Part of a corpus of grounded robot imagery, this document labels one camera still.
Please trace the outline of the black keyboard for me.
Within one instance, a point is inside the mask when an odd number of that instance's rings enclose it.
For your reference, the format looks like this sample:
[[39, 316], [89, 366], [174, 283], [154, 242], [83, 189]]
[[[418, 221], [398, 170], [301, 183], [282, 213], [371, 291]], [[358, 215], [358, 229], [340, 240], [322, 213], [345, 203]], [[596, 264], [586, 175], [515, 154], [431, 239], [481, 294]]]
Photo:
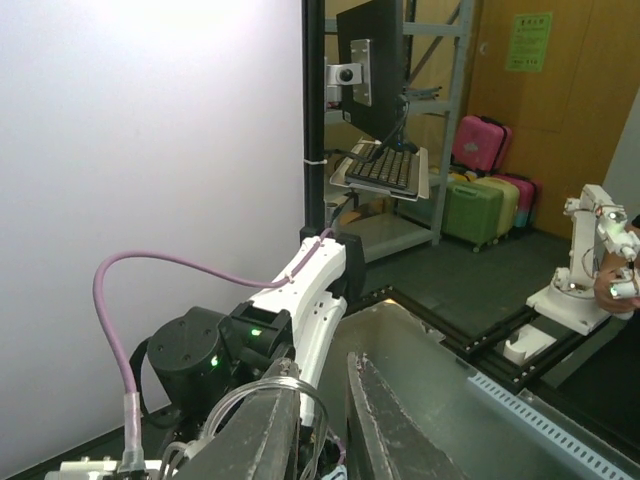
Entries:
[[414, 197], [419, 188], [419, 156], [408, 151], [384, 149], [374, 159], [377, 145], [366, 143], [352, 159], [346, 170], [345, 181], [384, 188], [394, 194]]

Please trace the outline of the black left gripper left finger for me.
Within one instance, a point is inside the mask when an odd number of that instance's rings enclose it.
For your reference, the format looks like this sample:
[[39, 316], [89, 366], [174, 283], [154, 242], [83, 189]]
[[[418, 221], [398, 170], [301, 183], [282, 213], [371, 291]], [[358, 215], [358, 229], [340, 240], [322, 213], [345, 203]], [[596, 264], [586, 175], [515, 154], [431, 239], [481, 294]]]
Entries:
[[269, 389], [248, 396], [219, 434], [181, 467], [178, 479], [295, 479], [300, 394]]

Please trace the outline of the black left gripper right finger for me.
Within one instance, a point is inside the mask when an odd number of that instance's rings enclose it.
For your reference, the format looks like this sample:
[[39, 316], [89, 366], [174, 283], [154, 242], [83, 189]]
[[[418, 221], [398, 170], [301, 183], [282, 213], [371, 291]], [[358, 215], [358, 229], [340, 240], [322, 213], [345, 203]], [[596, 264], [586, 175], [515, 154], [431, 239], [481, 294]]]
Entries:
[[346, 464], [350, 479], [466, 479], [410, 417], [364, 354], [347, 356]]

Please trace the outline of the grey metal shelf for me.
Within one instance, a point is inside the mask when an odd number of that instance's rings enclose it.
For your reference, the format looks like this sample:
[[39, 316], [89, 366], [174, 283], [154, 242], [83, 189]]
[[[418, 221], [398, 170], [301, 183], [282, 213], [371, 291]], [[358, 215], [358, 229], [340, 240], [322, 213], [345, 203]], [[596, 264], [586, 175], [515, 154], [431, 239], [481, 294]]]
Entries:
[[[403, 4], [404, 101], [402, 117], [383, 141], [371, 138], [343, 119], [342, 87], [360, 72], [339, 63], [336, 16], [367, 1], [348, 1], [325, 23], [334, 42], [325, 56], [325, 124], [349, 128], [348, 143], [325, 141], [328, 224], [361, 238], [365, 260], [375, 262], [404, 250], [441, 241], [446, 184], [457, 122], [461, 117], [467, 50], [475, 4], [450, 2], [447, 15], [415, 17], [416, 2]], [[419, 188], [414, 197], [373, 185], [347, 183], [345, 173], [366, 143], [419, 156]]]

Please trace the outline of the green wall poster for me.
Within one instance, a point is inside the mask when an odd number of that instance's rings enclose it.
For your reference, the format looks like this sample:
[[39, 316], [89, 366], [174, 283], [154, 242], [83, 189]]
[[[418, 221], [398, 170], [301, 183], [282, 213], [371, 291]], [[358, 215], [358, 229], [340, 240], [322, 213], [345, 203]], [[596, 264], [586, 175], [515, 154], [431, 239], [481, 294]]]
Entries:
[[518, 14], [510, 36], [505, 69], [516, 73], [540, 73], [543, 69], [553, 14]]

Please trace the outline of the pink suitcase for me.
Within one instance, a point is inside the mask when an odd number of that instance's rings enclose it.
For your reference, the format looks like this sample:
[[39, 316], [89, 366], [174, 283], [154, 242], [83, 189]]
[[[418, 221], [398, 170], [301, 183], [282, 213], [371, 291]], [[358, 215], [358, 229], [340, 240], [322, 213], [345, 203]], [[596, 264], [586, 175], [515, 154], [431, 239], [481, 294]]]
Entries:
[[512, 129], [487, 116], [468, 115], [456, 131], [452, 159], [478, 174], [496, 173], [512, 140]]

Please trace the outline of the green suitcase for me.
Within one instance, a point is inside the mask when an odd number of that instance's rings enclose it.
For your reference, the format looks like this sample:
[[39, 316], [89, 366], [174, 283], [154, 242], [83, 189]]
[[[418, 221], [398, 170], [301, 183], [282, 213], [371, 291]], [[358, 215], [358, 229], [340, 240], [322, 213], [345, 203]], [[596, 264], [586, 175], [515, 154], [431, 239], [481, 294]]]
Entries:
[[474, 252], [490, 245], [498, 236], [504, 194], [475, 182], [453, 181], [447, 185], [442, 232], [467, 242]]

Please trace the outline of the black computer monitor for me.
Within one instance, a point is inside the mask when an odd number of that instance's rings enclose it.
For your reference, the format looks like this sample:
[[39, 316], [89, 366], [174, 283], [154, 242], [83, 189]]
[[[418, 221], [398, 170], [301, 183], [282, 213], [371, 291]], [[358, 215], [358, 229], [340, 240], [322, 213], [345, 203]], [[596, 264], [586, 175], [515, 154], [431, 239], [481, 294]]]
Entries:
[[336, 25], [339, 63], [360, 68], [342, 87], [343, 119], [383, 141], [404, 104], [403, 4], [367, 1], [339, 13]]

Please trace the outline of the black frame post right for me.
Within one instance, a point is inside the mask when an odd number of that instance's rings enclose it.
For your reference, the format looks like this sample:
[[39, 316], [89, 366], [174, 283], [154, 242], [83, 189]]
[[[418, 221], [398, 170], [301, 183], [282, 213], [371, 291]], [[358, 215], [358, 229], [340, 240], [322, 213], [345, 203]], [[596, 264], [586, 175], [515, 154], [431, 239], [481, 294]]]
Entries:
[[302, 7], [304, 227], [316, 234], [325, 225], [325, 2], [305, 0]]

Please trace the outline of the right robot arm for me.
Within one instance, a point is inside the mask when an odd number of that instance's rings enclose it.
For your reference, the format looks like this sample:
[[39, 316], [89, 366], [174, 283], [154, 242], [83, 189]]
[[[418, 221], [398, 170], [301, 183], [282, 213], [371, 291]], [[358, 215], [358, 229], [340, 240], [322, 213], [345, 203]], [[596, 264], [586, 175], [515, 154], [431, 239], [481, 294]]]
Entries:
[[361, 295], [365, 256], [357, 235], [330, 231], [302, 240], [294, 259], [231, 313], [201, 307], [143, 340], [129, 364], [136, 382], [150, 364], [177, 416], [149, 423], [168, 429], [184, 447], [197, 429], [212, 435], [206, 415], [232, 388], [259, 379], [278, 358], [294, 360], [316, 386], [337, 325]]

